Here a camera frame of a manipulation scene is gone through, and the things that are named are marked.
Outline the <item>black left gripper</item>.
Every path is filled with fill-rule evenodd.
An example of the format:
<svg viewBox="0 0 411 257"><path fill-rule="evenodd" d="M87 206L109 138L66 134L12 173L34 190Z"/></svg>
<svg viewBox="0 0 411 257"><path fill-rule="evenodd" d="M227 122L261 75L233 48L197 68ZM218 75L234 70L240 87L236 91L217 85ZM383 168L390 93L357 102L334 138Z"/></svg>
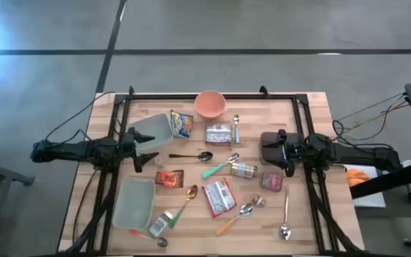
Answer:
<svg viewBox="0 0 411 257"><path fill-rule="evenodd" d="M133 165L136 173L141 173L143 171L143 166L159 154L159 152L143 153L140 156L137 156L136 142L145 143L152 141L155 138L155 136L147 136L137 132L134 127L130 127L127 132L122 135L118 145L119 155L121 158L133 159Z"/></svg>

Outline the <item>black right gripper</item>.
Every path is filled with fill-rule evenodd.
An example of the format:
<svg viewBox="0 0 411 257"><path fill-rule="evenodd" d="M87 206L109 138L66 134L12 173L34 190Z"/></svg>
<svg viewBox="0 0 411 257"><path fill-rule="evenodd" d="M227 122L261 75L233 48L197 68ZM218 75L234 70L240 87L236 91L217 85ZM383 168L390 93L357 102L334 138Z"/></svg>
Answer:
<svg viewBox="0 0 411 257"><path fill-rule="evenodd" d="M286 141L287 137L288 135L284 129L278 130L275 138L271 141L271 145L284 145L284 153L270 157L268 163L284 170L287 177L292 177L295 172L295 162L309 160L312 158L312 153L310 152L308 138L302 141L294 140L290 142Z"/></svg>

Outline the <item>red spice box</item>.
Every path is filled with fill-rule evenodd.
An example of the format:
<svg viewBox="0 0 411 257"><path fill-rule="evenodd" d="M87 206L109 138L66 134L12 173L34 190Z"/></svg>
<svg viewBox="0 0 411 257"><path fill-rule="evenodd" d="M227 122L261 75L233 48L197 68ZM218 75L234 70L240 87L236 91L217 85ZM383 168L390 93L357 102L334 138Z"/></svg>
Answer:
<svg viewBox="0 0 411 257"><path fill-rule="evenodd" d="M265 190L280 192L283 186L283 177L279 173L264 173L261 187Z"/></svg>

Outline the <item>orange foil packet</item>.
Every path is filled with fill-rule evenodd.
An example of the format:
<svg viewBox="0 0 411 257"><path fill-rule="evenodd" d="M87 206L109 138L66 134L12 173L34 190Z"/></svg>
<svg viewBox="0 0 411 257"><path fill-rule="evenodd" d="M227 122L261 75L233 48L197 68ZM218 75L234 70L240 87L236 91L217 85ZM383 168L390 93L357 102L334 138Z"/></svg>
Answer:
<svg viewBox="0 0 411 257"><path fill-rule="evenodd" d="M183 170L159 171L156 174L155 184L163 185L169 188L183 188Z"/></svg>

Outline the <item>gold lid spice jar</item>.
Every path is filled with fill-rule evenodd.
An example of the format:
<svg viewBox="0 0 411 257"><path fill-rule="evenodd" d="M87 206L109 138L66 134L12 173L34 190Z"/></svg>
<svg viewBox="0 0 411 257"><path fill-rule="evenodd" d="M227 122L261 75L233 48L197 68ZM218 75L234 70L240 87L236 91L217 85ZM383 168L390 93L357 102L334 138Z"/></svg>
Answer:
<svg viewBox="0 0 411 257"><path fill-rule="evenodd" d="M233 163L230 174L242 178L255 178L258 173L258 167L247 165L246 163Z"/></svg>

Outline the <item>blue ramen packet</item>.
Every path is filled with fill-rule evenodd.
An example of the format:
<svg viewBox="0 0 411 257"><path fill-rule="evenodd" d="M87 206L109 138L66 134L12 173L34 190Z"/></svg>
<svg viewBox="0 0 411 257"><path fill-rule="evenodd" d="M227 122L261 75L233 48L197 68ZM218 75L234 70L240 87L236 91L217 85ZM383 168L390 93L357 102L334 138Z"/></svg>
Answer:
<svg viewBox="0 0 411 257"><path fill-rule="evenodd" d="M189 138L193 130L193 116L171 110L171 127L175 137Z"/></svg>

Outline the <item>black spoon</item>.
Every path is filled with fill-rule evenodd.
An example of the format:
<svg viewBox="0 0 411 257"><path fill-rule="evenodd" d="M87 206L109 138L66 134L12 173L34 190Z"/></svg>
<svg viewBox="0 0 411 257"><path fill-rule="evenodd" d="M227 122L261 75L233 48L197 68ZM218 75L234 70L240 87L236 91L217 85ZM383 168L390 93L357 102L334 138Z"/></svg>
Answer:
<svg viewBox="0 0 411 257"><path fill-rule="evenodd" d="M197 155L181 155L181 154L170 153L168 157L169 158L196 158L200 161L209 161L213 158L213 154L209 151L203 151Z"/></svg>

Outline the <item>maroon green ramen packet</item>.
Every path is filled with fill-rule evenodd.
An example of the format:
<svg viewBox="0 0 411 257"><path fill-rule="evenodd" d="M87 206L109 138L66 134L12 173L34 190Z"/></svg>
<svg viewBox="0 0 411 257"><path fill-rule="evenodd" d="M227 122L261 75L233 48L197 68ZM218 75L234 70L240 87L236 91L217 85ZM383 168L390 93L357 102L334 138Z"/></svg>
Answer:
<svg viewBox="0 0 411 257"><path fill-rule="evenodd" d="M232 141L230 125L207 126L205 130L205 142L216 146L229 146Z"/></svg>

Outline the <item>plain silver spoon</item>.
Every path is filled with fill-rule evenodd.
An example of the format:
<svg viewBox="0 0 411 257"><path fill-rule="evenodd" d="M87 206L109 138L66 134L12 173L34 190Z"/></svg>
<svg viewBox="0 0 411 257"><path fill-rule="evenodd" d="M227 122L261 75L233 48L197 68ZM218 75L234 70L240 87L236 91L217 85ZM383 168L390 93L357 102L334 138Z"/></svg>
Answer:
<svg viewBox="0 0 411 257"><path fill-rule="evenodd" d="M291 234L290 227L288 225L288 206L289 206L289 188L285 190L285 207L284 207L284 221L280 227L280 237L283 240L288 240Z"/></svg>

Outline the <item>red ramen packet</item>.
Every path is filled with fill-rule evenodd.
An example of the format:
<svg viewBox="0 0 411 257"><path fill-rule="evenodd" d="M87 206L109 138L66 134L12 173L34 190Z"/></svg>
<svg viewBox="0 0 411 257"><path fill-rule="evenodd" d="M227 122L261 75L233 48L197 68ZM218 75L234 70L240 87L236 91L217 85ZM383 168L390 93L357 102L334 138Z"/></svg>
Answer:
<svg viewBox="0 0 411 257"><path fill-rule="evenodd" d="M225 178L202 186L212 218L216 218L236 207L235 197Z"/></svg>

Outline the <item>black plastic tray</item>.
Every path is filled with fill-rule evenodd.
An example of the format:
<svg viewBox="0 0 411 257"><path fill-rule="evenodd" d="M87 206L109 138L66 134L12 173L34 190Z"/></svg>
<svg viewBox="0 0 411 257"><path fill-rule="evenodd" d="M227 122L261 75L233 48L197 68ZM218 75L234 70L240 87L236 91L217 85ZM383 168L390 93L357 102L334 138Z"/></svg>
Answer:
<svg viewBox="0 0 411 257"><path fill-rule="evenodd" d="M280 144L268 147L268 145L277 143L277 136L277 132L263 132L260 135L260 162L266 166L274 165L285 168L287 160L296 154L295 144L299 142L299 134L287 133L284 147Z"/></svg>

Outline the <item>orange round object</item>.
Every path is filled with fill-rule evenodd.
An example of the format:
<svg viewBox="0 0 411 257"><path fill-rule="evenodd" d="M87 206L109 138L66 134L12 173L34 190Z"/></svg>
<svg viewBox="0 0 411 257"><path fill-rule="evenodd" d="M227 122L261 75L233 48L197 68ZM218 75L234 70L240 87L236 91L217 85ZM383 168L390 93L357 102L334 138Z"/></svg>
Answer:
<svg viewBox="0 0 411 257"><path fill-rule="evenodd" d="M366 182L370 180L370 177L360 169L351 168L348 169L346 172L347 182L349 187L356 186L360 183Z"/></svg>

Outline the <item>orange bowl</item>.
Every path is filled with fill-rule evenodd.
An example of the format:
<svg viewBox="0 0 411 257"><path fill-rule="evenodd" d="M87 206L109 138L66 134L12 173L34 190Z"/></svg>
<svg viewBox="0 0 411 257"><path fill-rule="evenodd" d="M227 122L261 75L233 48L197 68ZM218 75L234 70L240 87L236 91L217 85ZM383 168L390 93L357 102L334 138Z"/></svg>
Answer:
<svg viewBox="0 0 411 257"><path fill-rule="evenodd" d="M216 119L226 110L226 99L218 91L203 91L194 101L196 112L206 119Z"/></svg>

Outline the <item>white paper sheet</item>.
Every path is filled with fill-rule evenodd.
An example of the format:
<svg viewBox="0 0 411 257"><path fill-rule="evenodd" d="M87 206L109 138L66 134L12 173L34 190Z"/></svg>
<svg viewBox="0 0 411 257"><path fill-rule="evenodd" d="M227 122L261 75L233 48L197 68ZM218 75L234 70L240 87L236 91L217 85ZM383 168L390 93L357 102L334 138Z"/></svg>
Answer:
<svg viewBox="0 0 411 257"><path fill-rule="evenodd" d="M346 171L351 168L360 169L364 171L370 179L377 178L377 169L373 166L356 166L345 164ZM385 208L385 200L382 193L374 193L369 196L363 196L360 198L355 198L353 200L355 207L372 207L372 208Z"/></svg>

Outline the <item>red handled spoon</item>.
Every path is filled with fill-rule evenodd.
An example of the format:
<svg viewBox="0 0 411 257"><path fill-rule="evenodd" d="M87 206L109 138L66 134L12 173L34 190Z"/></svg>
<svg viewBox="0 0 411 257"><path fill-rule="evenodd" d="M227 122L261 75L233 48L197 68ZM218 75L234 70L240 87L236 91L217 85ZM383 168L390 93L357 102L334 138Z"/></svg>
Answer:
<svg viewBox="0 0 411 257"><path fill-rule="evenodd" d="M151 237L151 236L147 236L147 235L143 234L142 232L137 231L137 230L134 230L134 229L130 229L129 231L130 231L130 234L131 234L131 235L140 236L140 237L142 237L142 238L155 241L156 244L157 244L157 246L160 247L160 248L165 248L165 247L168 245L167 240L166 240L165 238L163 238L163 237L154 238L154 237Z"/></svg>

